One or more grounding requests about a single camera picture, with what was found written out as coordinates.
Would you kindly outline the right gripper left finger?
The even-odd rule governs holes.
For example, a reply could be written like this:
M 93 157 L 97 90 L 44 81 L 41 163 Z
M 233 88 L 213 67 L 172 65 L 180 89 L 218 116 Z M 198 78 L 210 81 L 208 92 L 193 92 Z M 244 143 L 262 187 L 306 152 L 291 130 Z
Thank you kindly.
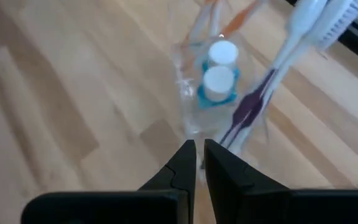
M 187 140 L 139 189 L 42 194 L 21 224 L 192 224 L 195 178 L 196 146 Z

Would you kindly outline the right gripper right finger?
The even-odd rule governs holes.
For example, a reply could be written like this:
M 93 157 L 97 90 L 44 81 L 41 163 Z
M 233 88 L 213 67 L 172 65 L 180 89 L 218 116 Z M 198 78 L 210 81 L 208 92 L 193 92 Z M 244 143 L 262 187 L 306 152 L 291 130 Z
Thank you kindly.
M 289 189 L 212 139 L 204 165 L 217 224 L 358 224 L 358 189 Z

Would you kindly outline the clear acrylic organizer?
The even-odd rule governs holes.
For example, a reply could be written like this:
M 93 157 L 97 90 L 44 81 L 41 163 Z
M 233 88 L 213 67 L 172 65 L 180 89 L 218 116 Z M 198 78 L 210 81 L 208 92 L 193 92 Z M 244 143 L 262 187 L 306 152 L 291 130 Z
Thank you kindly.
M 237 67 L 234 69 L 239 75 L 236 84 L 237 98 L 232 103 L 203 109 L 198 104 L 197 95 L 204 74 L 202 63 L 207 59 L 209 47 L 219 40 L 228 40 L 239 49 Z M 172 62 L 176 70 L 185 136 L 199 142 L 212 139 L 219 143 L 220 138 L 231 125 L 232 114 L 241 99 L 261 81 L 254 70 L 250 49 L 238 32 L 230 37 L 219 35 L 195 39 L 184 48 L 180 47 L 181 43 L 176 43 L 172 47 Z M 255 121 L 252 131 L 239 150 L 233 154 L 241 156 L 245 149 L 251 147 L 250 142 L 253 140 L 264 144 L 269 141 L 264 113 Z

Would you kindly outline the purple white toothbrush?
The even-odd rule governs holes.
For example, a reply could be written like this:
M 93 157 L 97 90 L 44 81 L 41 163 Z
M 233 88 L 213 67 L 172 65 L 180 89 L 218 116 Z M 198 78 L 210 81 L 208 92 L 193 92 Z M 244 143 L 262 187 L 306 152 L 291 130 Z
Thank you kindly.
M 290 66 L 290 55 L 295 51 L 301 38 L 311 30 L 322 13 L 327 0 L 298 0 L 287 20 L 287 38 L 276 54 L 263 79 L 241 99 L 231 118 L 231 125 L 219 143 L 230 148 L 239 133 L 246 138 L 254 121 L 263 113 L 271 95 L 281 82 L 285 70 Z
M 239 102 L 219 143 L 236 153 L 292 63 L 311 46 L 326 50 L 357 17 L 358 0 L 297 0 L 286 23 L 285 41 L 261 81 Z

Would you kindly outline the blue mouthwash bottle white cap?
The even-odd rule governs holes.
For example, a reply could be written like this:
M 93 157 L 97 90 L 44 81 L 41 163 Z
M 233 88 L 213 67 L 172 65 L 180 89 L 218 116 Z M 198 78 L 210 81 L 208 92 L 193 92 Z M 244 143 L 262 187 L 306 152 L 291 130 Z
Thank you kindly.
M 232 103 L 236 98 L 238 73 L 228 67 L 216 65 L 203 74 L 197 90 L 200 108 L 212 108 Z
M 202 63 L 202 69 L 205 72 L 209 67 L 219 65 L 234 70 L 237 67 L 238 56 L 239 49 L 234 43 L 228 40 L 219 40 L 209 47 L 207 59 Z

